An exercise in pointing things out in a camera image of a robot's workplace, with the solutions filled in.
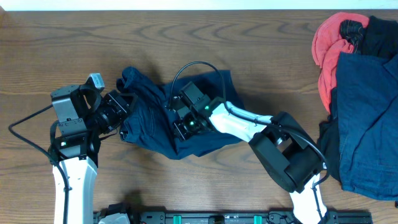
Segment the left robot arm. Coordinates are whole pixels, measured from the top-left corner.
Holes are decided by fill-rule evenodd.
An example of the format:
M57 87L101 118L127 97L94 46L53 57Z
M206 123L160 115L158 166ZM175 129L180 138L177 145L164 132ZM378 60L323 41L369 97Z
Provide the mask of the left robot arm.
M93 223L93 200L102 140L133 112L134 93L69 85L51 94L57 122L49 154L55 180L55 223Z

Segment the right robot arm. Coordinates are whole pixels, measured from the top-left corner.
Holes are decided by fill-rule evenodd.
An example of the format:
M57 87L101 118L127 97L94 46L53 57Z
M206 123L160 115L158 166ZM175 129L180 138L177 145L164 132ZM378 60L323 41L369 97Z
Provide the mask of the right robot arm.
M259 115L238 108L226 96L210 98L193 82L169 97L169 109L178 114L175 135L185 141L207 131L230 134L249 144L272 180L292 199L300 223L326 223L320 184L327 180L324 154L286 112Z

